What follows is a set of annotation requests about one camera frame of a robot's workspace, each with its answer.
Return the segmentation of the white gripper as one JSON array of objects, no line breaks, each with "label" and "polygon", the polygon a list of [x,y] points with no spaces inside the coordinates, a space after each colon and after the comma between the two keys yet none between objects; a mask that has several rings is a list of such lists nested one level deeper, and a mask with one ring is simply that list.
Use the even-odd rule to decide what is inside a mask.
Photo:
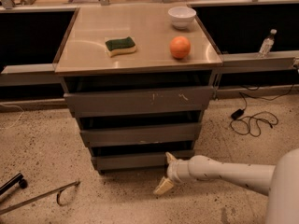
[{"label": "white gripper", "polygon": [[166,152],[165,156],[168,164],[167,177],[161,179],[159,185],[153,191],[155,195],[163,195],[173,188],[174,184],[179,185],[191,179],[188,161],[178,160],[170,152]]}]

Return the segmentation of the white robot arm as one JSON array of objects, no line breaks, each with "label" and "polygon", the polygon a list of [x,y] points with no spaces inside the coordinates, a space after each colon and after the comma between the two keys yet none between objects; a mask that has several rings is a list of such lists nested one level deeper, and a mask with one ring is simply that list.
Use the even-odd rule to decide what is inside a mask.
[{"label": "white robot arm", "polygon": [[188,160],[165,153],[166,176],[153,191],[168,192],[175,185],[219,179],[268,197],[265,224],[299,224],[299,149],[283,155],[276,165],[229,163],[196,155]]}]

